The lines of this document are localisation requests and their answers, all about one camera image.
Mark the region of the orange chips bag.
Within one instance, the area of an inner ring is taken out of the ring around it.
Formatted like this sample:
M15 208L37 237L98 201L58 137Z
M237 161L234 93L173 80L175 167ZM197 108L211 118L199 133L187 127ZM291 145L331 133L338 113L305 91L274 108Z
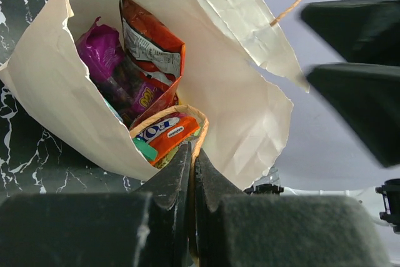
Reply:
M186 45L156 16L133 0L119 0L124 48L143 80L157 88L145 115L174 105L183 76Z

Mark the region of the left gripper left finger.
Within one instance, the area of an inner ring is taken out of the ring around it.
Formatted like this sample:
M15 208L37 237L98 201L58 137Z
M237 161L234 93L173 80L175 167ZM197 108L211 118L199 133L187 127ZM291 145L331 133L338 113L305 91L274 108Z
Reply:
M190 144L130 193L20 194L1 205L2 266L186 266Z

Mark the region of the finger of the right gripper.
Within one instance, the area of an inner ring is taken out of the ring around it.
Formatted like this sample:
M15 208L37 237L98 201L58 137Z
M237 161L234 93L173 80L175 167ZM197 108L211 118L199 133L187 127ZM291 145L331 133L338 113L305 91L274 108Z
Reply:
M306 79L383 167L399 164L398 66L323 64Z
M399 65L399 0L309 3L300 18L347 62Z

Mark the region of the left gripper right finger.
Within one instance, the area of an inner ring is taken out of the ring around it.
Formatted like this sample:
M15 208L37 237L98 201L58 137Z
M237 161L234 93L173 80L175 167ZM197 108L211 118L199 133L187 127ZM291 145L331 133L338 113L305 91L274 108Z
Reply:
M248 195L205 152L196 159L201 266L389 266L366 210L348 196Z

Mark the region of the brown paper bag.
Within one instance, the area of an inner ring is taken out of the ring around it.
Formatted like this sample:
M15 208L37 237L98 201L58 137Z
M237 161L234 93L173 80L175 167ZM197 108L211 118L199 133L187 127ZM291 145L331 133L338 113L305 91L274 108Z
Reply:
M106 171L156 173L107 107L74 41L95 20L121 25L119 0L48 0L1 66L1 81L41 125ZM292 102L258 72L309 85L263 0L134 0L186 44L179 99L209 121L203 149L244 189L267 174L289 135Z

